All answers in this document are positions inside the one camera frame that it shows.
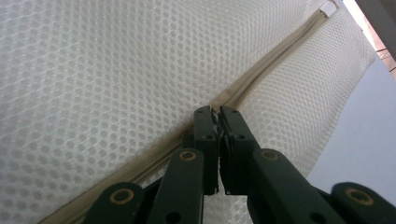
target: perforated fabric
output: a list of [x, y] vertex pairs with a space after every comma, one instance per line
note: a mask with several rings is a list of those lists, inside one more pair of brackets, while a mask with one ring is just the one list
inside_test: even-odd
[[[339, 9], [262, 81], [240, 111], [262, 148], [281, 151], [307, 176], [374, 58], [359, 27]], [[206, 196], [204, 223], [251, 223], [246, 197]]]
[[323, 2], [0, 1], [0, 222], [111, 175]]

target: screw hole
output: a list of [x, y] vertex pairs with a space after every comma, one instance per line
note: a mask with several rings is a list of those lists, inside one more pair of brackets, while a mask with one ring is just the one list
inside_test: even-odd
[[309, 217], [316, 223], [326, 223], [326, 218], [319, 213], [311, 213]]
[[263, 151], [262, 156], [269, 161], [276, 161], [278, 159], [277, 154], [272, 151]]
[[180, 220], [181, 215], [177, 212], [171, 212], [165, 218], [166, 223], [178, 223]]

